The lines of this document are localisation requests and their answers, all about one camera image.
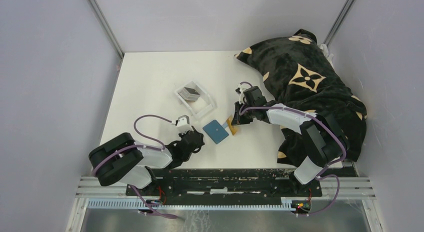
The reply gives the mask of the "gold VIP card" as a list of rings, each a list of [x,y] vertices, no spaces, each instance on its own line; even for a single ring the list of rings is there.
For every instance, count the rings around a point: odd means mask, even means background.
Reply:
[[[237,127],[237,125],[232,125],[232,121],[233,121],[233,116],[230,115],[227,119],[226,119],[226,125],[229,128],[232,136],[235,136],[237,134],[237,132],[239,131],[239,128]]]

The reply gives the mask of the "blue leather card holder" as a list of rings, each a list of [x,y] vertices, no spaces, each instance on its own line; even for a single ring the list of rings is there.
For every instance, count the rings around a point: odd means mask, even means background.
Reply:
[[[229,136],[226,126],[220,124],[217,120],[212,120],[202,127],[203,131],[218,145]]]

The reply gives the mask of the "black blanket with beige flowers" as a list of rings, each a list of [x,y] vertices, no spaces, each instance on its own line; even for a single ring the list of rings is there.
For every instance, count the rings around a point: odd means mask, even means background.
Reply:
[[[331,113],[349,148],[348,161],[358,161],[367,132],[367,109],[335,72],[305,29],[253,44],[235,55],[257,70],[267,91],[279,104],[308,113]]]

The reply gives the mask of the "clear plastic tray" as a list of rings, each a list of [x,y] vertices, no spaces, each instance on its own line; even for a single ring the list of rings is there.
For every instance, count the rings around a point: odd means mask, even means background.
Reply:
[[[198,100],[185,101],[179,95],[179,92],[183,87],[195,89],[200,94]],[[198,120],[205,118],[217,108],[211,94],[209,94],[207,90],[195,80],[190,80],[187,83],[177,87],[177,89],[174,90],[174,94],[180,103],[188,110],[188,112]]]

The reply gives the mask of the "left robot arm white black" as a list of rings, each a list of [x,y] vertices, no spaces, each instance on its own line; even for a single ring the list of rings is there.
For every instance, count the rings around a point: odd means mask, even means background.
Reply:
[[[121,182],[135,186],[147,196],[152,195],[158,187],[153,169],[177,168],[205,144],[203,134],[195,129],[179,137],[160,148],[140,143],[124,132],[88,154],[92,173],[102,187]]]

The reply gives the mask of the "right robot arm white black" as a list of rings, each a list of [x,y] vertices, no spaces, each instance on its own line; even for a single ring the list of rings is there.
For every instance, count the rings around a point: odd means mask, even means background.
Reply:
[[[349,142],[334,116],[328,112],[304,112],[274,100],[267,101],[258,86],[243,81],[235,90],[239,100],[231,125],[247,125],[253,120],[282,126],[300,135],[306,157],[292,174],[289,191],[302,196],[309,183],[330,165],[346,158]]]

